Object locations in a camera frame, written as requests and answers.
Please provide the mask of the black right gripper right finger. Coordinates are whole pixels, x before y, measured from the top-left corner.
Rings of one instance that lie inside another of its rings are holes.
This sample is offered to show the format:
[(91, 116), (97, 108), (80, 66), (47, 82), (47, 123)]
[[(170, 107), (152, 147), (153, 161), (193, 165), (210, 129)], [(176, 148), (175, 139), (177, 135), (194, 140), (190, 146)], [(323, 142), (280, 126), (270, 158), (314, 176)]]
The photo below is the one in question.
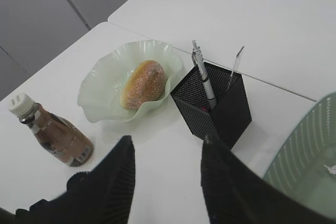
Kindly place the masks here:
[(210, 223), (335, 222), (273, 188), (213, 134), (203, 141), (201, 186)]

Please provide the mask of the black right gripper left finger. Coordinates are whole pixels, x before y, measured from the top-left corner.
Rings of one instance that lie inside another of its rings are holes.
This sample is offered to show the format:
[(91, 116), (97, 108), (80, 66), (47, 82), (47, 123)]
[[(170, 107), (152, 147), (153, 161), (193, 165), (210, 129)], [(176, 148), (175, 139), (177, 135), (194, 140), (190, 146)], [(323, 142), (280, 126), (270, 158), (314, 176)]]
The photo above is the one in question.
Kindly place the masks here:
[(74, 174), (65, 193), (14, 214), (1, 209), (1, 223), (127, 223), (134, 188), (135, 150), (125, 135), (92, 171)]

